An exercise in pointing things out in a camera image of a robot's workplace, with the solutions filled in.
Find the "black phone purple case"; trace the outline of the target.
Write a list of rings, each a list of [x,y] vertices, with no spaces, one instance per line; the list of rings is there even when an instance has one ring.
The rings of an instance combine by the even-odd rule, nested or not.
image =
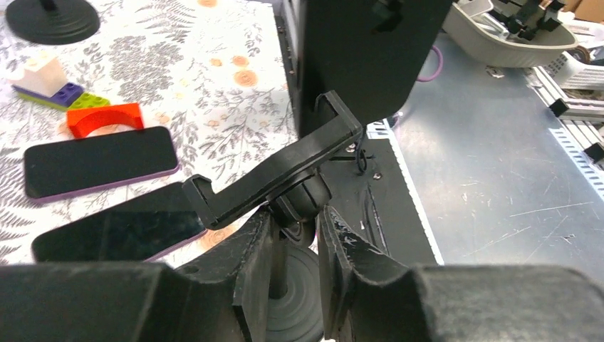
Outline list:
[[[24,192],[51,202],[105,190],[179,168],[169,130],[162,126],[49,142],[24,151]]]

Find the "black pole stand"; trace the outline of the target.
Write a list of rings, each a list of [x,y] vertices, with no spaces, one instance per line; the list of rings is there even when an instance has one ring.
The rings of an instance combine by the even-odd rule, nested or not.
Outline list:
[[[98,12],[85,0],[14,0],[4,14],[15,36],[43,45],[84,41],[100,28]]]

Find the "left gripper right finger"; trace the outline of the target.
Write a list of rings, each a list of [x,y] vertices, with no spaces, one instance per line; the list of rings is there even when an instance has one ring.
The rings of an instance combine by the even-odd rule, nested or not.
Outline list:
[[[406,267],[332,208],[317,217],[325,337],[336,341],[601,341],[603,289],[560,266]]]

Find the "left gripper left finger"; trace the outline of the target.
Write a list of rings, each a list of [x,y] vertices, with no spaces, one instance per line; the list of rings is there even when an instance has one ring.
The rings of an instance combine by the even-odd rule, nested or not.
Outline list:
[[[264,341],[271,215],[177,268],[154,262],[1,268],[3,341]]]

